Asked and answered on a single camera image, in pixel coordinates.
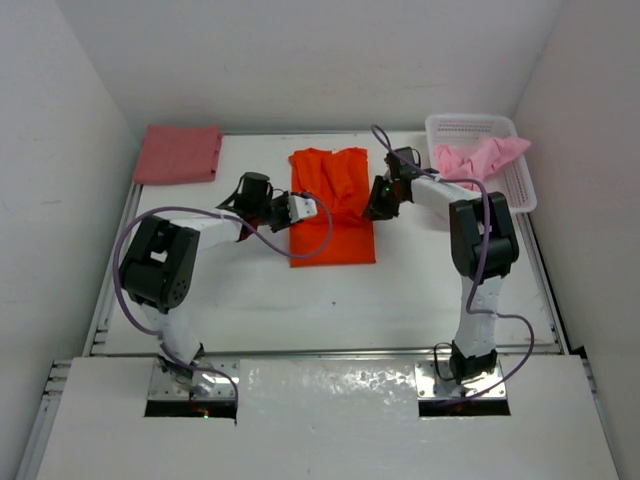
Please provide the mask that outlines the pink red t-shirt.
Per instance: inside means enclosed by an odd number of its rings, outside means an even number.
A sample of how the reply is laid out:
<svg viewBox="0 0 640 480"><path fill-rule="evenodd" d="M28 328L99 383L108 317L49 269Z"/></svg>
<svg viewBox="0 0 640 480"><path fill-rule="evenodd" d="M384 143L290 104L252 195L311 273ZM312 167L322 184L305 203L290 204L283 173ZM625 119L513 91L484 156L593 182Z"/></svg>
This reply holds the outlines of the pink red t-shirt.
<svg viewBox="0 0 640 480"><path fill-rule="evenodd" d="M224 134L216 126L147 127L133 175L137 185L182 185L212 182Z"/></svg>

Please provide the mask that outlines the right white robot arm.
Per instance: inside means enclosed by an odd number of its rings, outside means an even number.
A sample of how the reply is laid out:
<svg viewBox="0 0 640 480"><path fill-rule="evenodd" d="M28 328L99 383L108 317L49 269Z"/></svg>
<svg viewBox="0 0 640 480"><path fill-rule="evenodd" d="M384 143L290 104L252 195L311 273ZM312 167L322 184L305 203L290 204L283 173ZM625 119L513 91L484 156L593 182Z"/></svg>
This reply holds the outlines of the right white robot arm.
<svg viewBox="0 0 640 480"><path fill-rule="evenodd" d="M497 363L495 318L498 295L519 245L508 202L499 192L469 190L424 171L410 148L391 150L387 172L374 179L363 217L391 220L410 202L448 220L450 251L461 277L461 314L451 343L450 379L458 384L494 370Z"/></svg>

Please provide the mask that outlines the orange t-shirt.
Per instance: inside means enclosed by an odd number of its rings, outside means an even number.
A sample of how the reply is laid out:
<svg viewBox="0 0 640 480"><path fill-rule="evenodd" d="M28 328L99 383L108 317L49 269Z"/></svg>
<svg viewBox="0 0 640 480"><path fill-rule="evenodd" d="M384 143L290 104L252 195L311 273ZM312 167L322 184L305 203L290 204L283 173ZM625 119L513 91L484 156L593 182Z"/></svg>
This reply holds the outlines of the orange t-shirt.
<svg viewBox="0 0 640 480"><path fill-rule="evenodd" d="M289 157L294 192L309 192L323 202L318 215L289 230L290 251L307 254L292 259L293 268L374 264L373 223L363 217L370 195L368 151L309 148Z"/></svg>

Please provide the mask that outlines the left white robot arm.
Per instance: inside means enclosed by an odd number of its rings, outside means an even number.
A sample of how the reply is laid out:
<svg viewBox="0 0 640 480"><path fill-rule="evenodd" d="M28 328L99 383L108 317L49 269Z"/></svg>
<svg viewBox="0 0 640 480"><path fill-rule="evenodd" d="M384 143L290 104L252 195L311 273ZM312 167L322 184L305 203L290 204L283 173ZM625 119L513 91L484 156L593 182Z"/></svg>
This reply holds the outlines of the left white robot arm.
<svg viewBox="0 0 640 480"><path fill-rule="evenodd" d="M275 188L270 178L244 173L233 192L213 210L161 206L134 218L121 233L112 260L116 301L129 323L153 337L161 366L174 376L219 375L202 363L204 346L183 305L198 255L235 244L263 228L277 233L314 217L306 193Z"/></svg>

